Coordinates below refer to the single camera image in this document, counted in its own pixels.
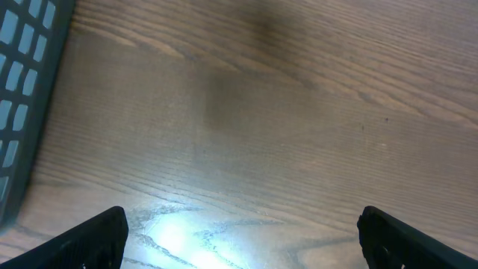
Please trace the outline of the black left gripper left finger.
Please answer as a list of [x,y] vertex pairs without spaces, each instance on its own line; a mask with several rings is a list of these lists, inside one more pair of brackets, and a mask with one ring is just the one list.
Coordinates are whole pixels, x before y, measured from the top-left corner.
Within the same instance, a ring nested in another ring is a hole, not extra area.
[[120,206],[1,263],[1,269],[120,269],[128,223]]

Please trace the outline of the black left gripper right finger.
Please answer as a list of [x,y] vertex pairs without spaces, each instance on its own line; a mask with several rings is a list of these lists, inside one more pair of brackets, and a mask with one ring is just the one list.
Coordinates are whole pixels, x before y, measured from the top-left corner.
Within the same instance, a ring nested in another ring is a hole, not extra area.
[[374,206],[364,208],[357,227],[362,253],[370,269],[477,267],[476,259],[442,244]]

